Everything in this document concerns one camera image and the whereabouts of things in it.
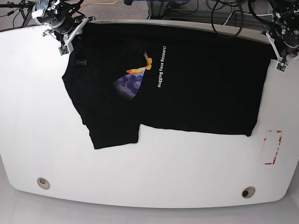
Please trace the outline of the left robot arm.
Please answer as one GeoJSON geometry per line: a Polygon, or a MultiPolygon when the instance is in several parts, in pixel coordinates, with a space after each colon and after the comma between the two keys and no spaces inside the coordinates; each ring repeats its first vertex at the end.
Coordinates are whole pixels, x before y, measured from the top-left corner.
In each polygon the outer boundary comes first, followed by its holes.
{"type": "Polygon", "coordinates": [[[271,0],[274,25],[271,37],[281,57],[299,51],[299,2],[297,0],[271,0]]]}

